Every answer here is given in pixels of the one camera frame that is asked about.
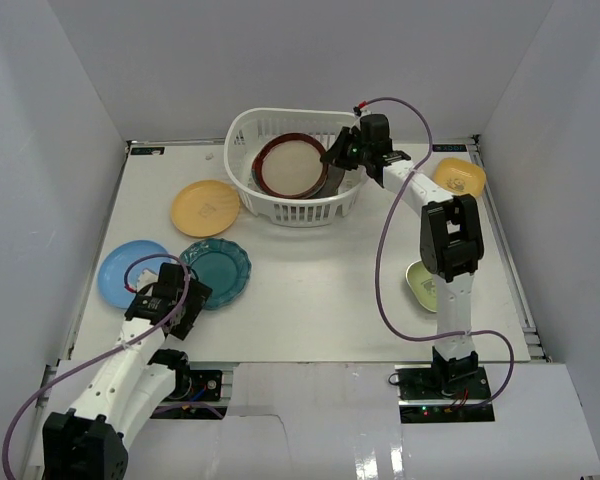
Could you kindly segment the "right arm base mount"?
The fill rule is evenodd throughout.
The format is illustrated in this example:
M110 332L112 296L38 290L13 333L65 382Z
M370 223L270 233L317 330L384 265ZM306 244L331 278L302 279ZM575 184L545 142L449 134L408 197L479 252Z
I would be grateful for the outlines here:
M490 423L491 404L478 407L491 396L486 371L443 387L428 367L396 368L387 383L397 389L400 421L409 424Z

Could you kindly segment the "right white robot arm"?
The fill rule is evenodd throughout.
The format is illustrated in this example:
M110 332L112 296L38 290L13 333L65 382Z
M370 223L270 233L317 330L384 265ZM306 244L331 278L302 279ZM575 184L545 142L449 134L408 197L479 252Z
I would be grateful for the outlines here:
M471 293L474 274L484 256L484 242L476 199L454 196L420 171L403 151L393 147L389 121L383 114L359 118L343 127L321 161L347 171L363 168L395 199L381 230L374 267L374 293L380 317L396 337L431 342L431 384L441 397L452 399L464 391L478 371L478 354L471 338ZM431 274L436 293L437 331L414 337L399 332L386 315L381 298L381 256L392 217L399 203L420 218L419 252Z

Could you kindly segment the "round light blue plate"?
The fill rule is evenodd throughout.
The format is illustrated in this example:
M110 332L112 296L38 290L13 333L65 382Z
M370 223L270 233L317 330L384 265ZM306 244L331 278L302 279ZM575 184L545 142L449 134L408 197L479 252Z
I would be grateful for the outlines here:
M97 276L98 290L105 302L127 309L134 294L125 288L125 271L139 258L158 253L166 254L167 250L151 240L134 240L115 248L102 262Z

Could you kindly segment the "dark red rimmed plate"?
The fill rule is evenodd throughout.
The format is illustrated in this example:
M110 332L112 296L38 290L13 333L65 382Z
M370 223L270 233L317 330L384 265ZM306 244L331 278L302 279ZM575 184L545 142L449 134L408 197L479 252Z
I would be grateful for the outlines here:
M307 199L326 181L328 167L321 161L325 152L324 146L308 134L279 135L255 156L251 175L269 196Z

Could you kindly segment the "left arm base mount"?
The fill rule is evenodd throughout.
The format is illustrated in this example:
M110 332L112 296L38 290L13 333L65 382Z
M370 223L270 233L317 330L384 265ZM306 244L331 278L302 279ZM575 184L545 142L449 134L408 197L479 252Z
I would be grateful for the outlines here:
M192 370L189 390L180 398L169 398L153 413L152 419L222 420L227 412L221 406L222 370Z

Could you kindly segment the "round yellow plate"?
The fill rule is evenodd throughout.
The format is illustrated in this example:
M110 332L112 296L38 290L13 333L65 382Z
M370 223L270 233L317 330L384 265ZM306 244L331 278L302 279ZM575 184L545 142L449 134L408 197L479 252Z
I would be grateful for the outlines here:
M228 184L203 180L188 185L174 198L170 218L183 234L213 237L227 230L241 209L238 193Z

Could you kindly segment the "teal scalloped plate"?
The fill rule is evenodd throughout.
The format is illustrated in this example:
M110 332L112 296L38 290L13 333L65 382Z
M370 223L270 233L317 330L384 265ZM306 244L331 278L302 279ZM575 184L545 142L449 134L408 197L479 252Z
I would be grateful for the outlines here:
M212 289L206 310L218 310L233 303L250 279L252 264L247 252L230 240L208 238L195 242L179 258L202 284Z

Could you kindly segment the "grey deer pattern plate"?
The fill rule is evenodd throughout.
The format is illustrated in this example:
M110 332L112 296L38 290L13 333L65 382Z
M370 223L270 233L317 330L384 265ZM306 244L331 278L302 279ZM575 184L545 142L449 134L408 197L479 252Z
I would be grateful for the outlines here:
M326 179L313 197L328 198L337 195L345 174L346 171L344 169L329 165L327 168Z

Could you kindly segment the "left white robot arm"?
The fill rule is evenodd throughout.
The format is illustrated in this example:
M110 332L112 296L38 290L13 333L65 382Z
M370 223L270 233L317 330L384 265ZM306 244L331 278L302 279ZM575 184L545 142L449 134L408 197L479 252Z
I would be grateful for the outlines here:
M193 378L186 353L165 342L186 338L212 290L175 258L156 280L134 289L114 354L66 412L42 427L46 479L121 479L130 447L165 400L186 401Z

